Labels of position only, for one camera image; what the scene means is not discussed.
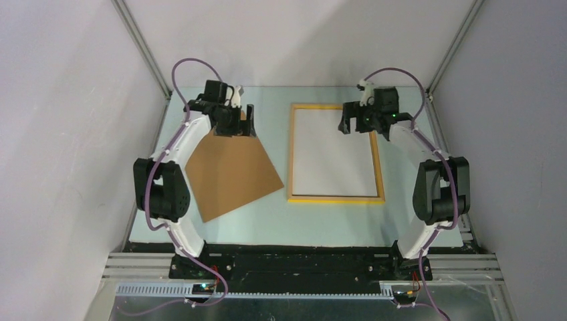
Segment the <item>brown cardboard backing board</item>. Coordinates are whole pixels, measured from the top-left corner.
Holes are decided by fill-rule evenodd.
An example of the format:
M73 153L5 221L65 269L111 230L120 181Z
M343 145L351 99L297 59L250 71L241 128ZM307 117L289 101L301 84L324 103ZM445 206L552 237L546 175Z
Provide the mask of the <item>brown cardboard backing board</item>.
M217 136L200 112L190 113L180 150L190 196L186 216L203 223L284 187L259 138Z

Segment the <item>yellow wooden picture frame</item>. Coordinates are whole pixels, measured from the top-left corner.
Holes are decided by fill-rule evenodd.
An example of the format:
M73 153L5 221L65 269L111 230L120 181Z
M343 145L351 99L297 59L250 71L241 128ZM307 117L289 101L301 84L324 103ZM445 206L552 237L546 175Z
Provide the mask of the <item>yellow wooden picture frame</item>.
M293 195L293 143L294 143L294 112L296 109L339 109L341 106L337 104L292 104L290 108L290 129L289 129L289 154L288 154L288 180L287 180L287 198L293 203L351 203L351 204L383 204L386 201L383 174L380 164L380 153L378 151L378 139L373 132L364 133L370 135L372 155L374 158L374 170L376 176L376 184L378 187L377 197L321 197Z

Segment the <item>landscape photo print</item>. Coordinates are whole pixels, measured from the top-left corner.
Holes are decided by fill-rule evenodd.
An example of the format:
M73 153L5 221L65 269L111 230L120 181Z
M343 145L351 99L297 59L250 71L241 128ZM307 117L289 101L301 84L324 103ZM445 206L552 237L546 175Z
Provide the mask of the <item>landscape photo print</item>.
M377 197L369 134L338 130L339 109L294 112L293 195Z

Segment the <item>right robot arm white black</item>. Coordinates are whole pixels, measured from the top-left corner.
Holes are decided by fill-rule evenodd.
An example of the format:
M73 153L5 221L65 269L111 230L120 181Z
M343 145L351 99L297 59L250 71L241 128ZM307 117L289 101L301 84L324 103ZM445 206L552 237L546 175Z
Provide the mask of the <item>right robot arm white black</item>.
M416 270L437 236L453 230L470 208L470 174L466 158L451 156L428 139L416 118L399 110L394 87L377 88L361 82L359 100L345 102L338 130L343 134L375 132L401 149L417 169L412 196L414 218L395 241L389 271L405 280Z

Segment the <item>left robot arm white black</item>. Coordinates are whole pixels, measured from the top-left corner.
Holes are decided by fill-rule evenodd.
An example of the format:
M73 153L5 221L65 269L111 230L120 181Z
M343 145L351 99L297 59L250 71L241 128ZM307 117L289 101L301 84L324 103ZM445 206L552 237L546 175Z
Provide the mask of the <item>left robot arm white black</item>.
M191 204L185 165L210 132L226 137L256 135L254 107L242 105L243 93L242 86L208 80L202 93L185 102L181 123L165 146L133 165L138 210L144 212L151 231L164 229L176 253L188 257L185 269L194 278L209 275L211 260L201 254L205 240L185 217Z

